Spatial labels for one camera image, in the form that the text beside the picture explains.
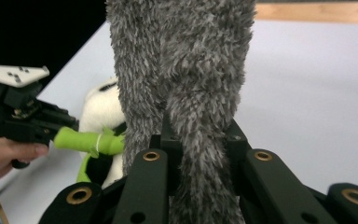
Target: fuzzy gray fabric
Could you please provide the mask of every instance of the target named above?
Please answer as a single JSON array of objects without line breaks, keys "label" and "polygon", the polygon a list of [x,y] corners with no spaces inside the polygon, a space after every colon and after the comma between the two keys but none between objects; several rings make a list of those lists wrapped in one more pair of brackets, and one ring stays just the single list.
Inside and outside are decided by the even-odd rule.
[{"label": "fuzzy gray fabric", "polygon": [[243,223],[223,147],[244,82],[255,0],[107,0],[123,170],[159,133],[164,111],[184,147],[170,223]]}]

